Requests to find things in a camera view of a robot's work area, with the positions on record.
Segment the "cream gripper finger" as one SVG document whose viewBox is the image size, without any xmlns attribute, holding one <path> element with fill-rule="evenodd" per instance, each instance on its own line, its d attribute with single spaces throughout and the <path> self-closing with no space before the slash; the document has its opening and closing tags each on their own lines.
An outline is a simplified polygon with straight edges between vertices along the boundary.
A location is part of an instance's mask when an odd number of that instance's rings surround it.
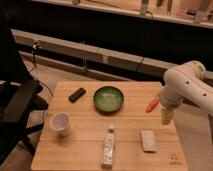
<svg viewBox="0 0 213 171">
<path fill-rule="evenodd" d="M 162 119 L 163 125 L 168 125 L 174 116 L 173 110 L 168 108 L 163 108 L 161 111 L 161 114 L 162 114 L 161 119 Z"/>
</svg>

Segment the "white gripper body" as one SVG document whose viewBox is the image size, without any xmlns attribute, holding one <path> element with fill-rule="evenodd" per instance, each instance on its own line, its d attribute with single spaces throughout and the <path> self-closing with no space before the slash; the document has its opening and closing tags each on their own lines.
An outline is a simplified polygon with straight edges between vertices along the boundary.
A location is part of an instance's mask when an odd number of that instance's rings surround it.
<svg viewBox="0 0 213 171">
<path fill-rule="evenodd" d="M 183 97 L 169 87 L 163 87 L 160 90 L 159 99 L 167 109 L 174 109 L 183 102 Z"/>
</svg>

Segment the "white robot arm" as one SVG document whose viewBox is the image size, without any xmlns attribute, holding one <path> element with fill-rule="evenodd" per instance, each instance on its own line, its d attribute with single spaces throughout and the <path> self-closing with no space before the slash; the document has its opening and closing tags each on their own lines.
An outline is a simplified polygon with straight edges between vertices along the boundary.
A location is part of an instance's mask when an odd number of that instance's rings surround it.
<svg viewBox="0 0 213 171">
<path fill-rule="evenodd" d="M 199 61 L 190 61 L 168 69 L 163 76 L 165 85 L 159 93 L 162 123 L 167 125 L 174 116 L 173 110 L 183 99 L 196 104 L 213 117 L 213 87 L 203 82 L 206 69 Z"/>
</svg>

